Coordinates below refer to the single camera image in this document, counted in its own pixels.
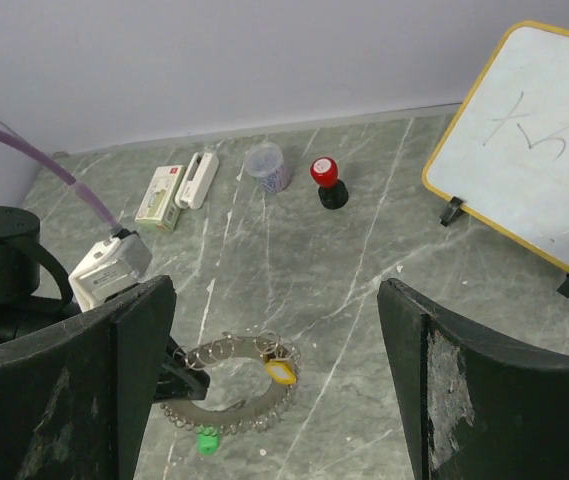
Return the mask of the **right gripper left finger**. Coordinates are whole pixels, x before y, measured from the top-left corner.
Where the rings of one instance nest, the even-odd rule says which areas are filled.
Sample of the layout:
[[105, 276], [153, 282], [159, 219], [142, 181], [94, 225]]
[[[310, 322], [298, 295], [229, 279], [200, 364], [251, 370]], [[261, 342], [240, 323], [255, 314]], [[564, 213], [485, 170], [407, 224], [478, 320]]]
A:
[[0, 479], [131, 479], [173, 322], [156, 276], [0, 344]]

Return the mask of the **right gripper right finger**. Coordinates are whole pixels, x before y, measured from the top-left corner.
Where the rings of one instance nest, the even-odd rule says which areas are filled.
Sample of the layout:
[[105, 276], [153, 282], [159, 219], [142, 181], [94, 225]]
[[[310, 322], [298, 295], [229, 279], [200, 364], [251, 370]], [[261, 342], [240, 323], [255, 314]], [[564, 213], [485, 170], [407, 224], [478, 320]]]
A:
[[450, 311], [398, 279], [378, 312], [417, 479], [569, 479], [569, 355]]

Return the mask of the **green tagged key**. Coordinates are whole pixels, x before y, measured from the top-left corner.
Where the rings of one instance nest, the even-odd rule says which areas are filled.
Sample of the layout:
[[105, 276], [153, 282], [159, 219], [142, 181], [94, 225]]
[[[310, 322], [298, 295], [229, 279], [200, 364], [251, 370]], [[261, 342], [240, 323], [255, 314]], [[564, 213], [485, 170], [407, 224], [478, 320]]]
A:
[[220, 445], [220, 431], [217, 427], [200, 427], [197, 431], [197, 449], [201, 455], [214, 454]]

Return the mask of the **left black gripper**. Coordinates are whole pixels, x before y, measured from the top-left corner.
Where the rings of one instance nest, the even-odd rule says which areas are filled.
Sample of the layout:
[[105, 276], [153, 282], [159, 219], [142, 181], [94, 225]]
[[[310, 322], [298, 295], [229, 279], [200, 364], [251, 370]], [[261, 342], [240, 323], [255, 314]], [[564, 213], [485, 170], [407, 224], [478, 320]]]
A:
[[68, 273], [40, 244], [40, 219], [0, 206], [0, 344], [73, 315]]

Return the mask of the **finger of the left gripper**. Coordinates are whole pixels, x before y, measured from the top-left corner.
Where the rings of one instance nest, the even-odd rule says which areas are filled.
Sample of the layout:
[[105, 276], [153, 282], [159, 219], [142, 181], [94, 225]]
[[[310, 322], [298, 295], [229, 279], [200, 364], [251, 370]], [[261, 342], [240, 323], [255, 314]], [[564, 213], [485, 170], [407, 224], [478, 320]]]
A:
[[162, 356], [154, 401], [204, 400], [210, 385], [210, 376], [203, 370], [190, 368], [186, 352], [169, 337]]

